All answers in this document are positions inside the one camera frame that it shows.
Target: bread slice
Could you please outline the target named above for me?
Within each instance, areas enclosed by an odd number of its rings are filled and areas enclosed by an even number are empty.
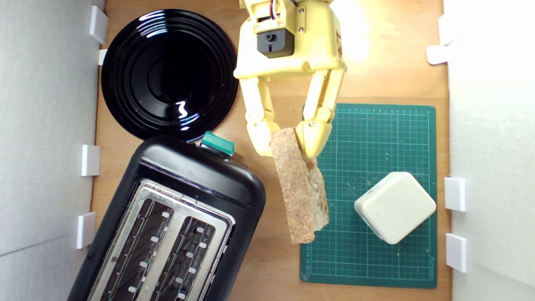
[[[328,224],[325,183],[316,159],[303,159],[294,128],[275,133],[270,142],[286,208],[290,238],[310,243]]]

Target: white cube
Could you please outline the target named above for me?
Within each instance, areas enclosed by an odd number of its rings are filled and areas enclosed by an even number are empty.
[[[355,201],[355,211],[382,240],[394,245],[437,209],[408,172],[391,172]]]

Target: white bracket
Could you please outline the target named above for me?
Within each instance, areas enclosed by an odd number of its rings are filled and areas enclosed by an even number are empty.
[[[455,40],[457,27],[455,21],[448,14],[443,14],[438,18],[438,33],[440,45],[431,45],[426,49],[427,61],[431,65],[437,65],[448,61],[447,46]]]
[[[108,34],[108,17],[96,5],[91,7],[91,23],[89,24],[89,34],[100,44],[106,44]]]
[[[76,249],[81,249],[93,241],[95,238],[96,213],[89,212],[78,216],[78,230],[76,238]]]
[[[444,195],[447,209],[461,212],[467,210],[463,178],[444,178]]]
[[[98,52],[98,65],[102,66],[104,64],[104,58],[106,57],[106,53],[108,52],[108,49],[101,49]]]
[[[446,233],[446,264],[461,273],[467,272],[466,238]]]
[[[100,146],[82,146],[82,176],[98,176],[100,174]]]

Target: wooden surface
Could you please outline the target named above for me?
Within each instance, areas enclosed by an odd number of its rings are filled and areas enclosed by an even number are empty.
[[[249,141],[239,92],[231,112],[214,132],[235,142],[241,160],[264,183],[267,201],[229,300],[450,301],[452,272],[446,266],[444,235],[450,231],[450,216],[444,208],[442,180],[449,173],[447,69],[444,65],[429,66],[425,57],[425,47],[439,41],[437,19],[442,14],[442,1],[336,0],[332,5],[342,24],[343,53],[349,68],[339,102],[422,104],[437,109],[438,287],[424,290],[302,283],[299,247],[289,240],[274,163],[272,158],[258,156]],[[235,46],[239,27],[247,18],[238,0],[106,0],[108,43],[131,20],[164,8],[205,15],[226,31]],[[282,128],[299,120],[308,83],[308,78],[270,82]],[[102,158],[101,175],[94,181],[92,210],[99,224],[140,143],[111,117],[100,91],[96,137]]]

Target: cutting mat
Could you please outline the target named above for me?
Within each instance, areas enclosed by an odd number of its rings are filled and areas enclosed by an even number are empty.
[[[397,245],[380,240],[353,209],[357,198],[391,171],[408,171],[437,200],[435,109],[338,104],[318,158],[330,222],[301,245],[304,282],[435,288],[437,214]]]

